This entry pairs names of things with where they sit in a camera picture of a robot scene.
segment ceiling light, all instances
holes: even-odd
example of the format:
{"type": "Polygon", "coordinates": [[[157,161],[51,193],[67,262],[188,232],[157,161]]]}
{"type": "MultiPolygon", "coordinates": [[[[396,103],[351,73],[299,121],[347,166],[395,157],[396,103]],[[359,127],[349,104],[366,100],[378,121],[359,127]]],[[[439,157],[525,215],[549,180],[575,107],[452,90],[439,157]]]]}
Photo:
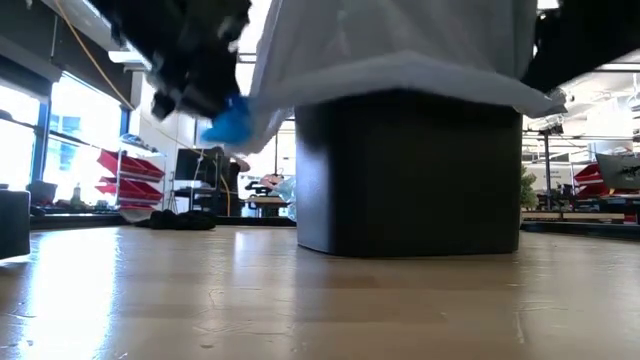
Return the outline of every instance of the ceiling light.
{"type": "Polygon", "coordinates": [[[600,66],[595,72],[640,72],[640,63],[612,63],[600,66]]]}
{"type": "Polygon", "coordinates": [[[546,10],[546,9],[557,9],[558,8],[558,0],[538,0],[538,9],[546,10]]]}
{"type": "Polygon", "coordinates": [[[147,69],[151,68],[147,59],[137,51],[109,51],[109,59],[117,64],[142,65],[147,69]]]}
{"type": "Polygon", "coordinates": [[[256,54],[238,54],[238,62],[241,64],[255,64],[257,59],[256,54]]]}

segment gray cloth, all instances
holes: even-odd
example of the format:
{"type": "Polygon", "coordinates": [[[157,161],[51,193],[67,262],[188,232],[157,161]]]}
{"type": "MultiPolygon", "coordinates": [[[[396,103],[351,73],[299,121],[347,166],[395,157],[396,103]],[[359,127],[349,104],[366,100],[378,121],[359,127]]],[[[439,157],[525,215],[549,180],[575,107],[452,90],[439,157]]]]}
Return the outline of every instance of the gray cloth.
{"type": "Polygon", "coordinates": [[[413,89],[541,113],[518,79],[533,52],[536,0],[272,0],[251,95],[262,150],[297,106],[413,89]]]}

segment white wall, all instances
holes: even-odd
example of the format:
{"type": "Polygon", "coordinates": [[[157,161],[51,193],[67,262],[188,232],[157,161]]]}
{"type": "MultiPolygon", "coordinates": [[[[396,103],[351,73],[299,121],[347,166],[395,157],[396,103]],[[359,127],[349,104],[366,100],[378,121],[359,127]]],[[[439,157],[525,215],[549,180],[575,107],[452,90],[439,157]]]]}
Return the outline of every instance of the white wall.
{"type": "MultiPolygon", "coordinates": [[[[195,119],[184,114],[171,114],[163,121],[159,121],[151,115],[151,103],[153,101],[154,89],[146,81],[142,82],[140,106],[131,114],[129,132],[142,138],[147,144],[156,147],[161,153],[166,155],[166,176],[165,176],[165,208],[171,190],[170,180],[176,168],[178,149],[193,147],[195,145],[195,119]]],[[[165,159],[148,159],[160,169],[165,167],[165,159]]],[[[162,191],[163,184],[153,184],[158,191],[162,191]]],[[[190,185],[177,182],[175,188],[190,185]]],[[[178,210],[185,211],[188,208],[187,199],[178,199],[178,210]]]]}
{"type": "MultiPolygon", "coordinates": [[[[586,165],[574,165],[574,175],[582,171],[586,165]]],[[[547,190],[547,172],[544,164],[525,164],[527,168],[527,174],[534,174],[536,181],[533,183],[532,188],[534,191],[546,191],[547,190]]],[[[551,164],[551,188],[555,189],[558,184],[572,184],[571,182],[571,167],[565,164],[551,164]]]]}

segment black object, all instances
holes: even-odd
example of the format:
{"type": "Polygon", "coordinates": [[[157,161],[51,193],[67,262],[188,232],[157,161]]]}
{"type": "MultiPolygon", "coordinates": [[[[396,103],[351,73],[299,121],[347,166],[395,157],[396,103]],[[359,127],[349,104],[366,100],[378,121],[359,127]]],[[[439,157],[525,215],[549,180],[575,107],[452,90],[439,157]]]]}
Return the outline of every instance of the black object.
{"type": "Polygon", "coordinates": [[[271,189],[268,187],[261,185],[259,181],[252,181],[249,185],[244,187],[245,190],[255,191],[256,195],[269,195],[271,193],[271,189]]]}
{"type": "Polygon", "coordinates": [[[640,159],[632,156],[596,154],[604,185],[616,190],[640,190],[640,159]]]}
{"type": "Polygon", "coordinates": [[[571,234],[591,238],[640,241],[640,226],[630,224],[525,221],[522,223],[522,230],[534,233],[571,234]]]}
{"type": "Polygon", "coordinates": [[[538,52],[522,79],[542,92],[640,48],[640,1],[560,0],[536,24],[538,52]]]}
{"type": "Polygon", "coordinates": [[[237,162],[228,163],[229,170],[222,173],[222,176],[227,181],[230,192],[238,192],[238,175],[240,175],[240,165],[237,162]]]}
{"type": "Polygon", "coordinates": [[[356,257],[518,249],[522,117],[511,108],[373,93],[297,108],[296,145],[302,246],[356,257]],[[469,149],[482,152],[469,161],[469,149]]]}
{"type": "MultiPolygon", "coordinates": [[[[260,227],[295,227],[296,224],[287,218],[248,218],[218,217],[217,225],[222,226],[260,226],[260,227]]],[[[69,216],[31,217],[31,230],[79,229],[129,225],[120,214],[84,214],[69,216]]]]}
{"type": "Polygon", "coordinates": [[[131,42],[151,63],[155,116],[182,110],[214,118],[239,93],[229,48],[249,23],[250,0],[89,1],[113,39],[131,42]]]}
{"type": "Polygon", "coordinates": [[[32,216],[42,217],[47,215],[47,212],[37,206],[31,205],[29,207],[29,214],[31,214],[32,216]]]}
{"type": "Polygon", "coordinates": [[[135,224],[153,230],[211,230],[216,227],[216,216],[205,211],[175,214],[171,210],[154,211],[149,220],[135,224]]]}
{"type": "Polygon", "coordinates": [[[57,190],[58,185],[40,180],[36,180],[27,185],[27,191],[31,193],[31,203],[36,205],[53,204],[57,190]]]}
{"type": "MultiPolygon", "coordinates": [[[[177,198],[189,199],[189,210],[199,206],[200,209],[207,209],[218,216],[227,216],[227,194],[222,189],[200,188],[192,191],[191,188],[184,188],[175,190],[173,194],[177,198]]],[[[230,197],[231,216],[240,216],[243,204],[238,197],[238,193],[232,192],[230,197]]]]}
{"type": "Polygon", "coordinates": [[[198,167],[200,154],[202,149],[180,149],[178,150],[178,161],[176,162],[175,180],[186,181],[202,181],[213,188],[218,188],[218,170],[216,164],[221,170],[228,168],[229,159],[224,156],[222,149],[216,147],[204,150],[204,159],[198,167]]]}
{"type": "Polygon", "coordinates": [[[0,190],[0,259],[27,255],[29,239],[29,193],[0,190]]]}

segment black pedestal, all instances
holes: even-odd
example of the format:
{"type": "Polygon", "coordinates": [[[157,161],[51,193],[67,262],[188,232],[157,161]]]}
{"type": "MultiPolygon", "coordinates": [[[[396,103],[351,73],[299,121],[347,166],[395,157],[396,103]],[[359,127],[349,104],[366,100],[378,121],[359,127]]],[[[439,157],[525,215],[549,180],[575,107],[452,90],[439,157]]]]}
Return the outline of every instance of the black pedestal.
{"type": "Polygon", "coordinates": [[[296,109],[298,242],[338,256],[518,249],[522,117],[409,91],[296,109]]]}
{"type": "Polygon", "coordinates": [[[29,254],[30,199],[26,191],[0,190],[0,259],[29,254]]]}

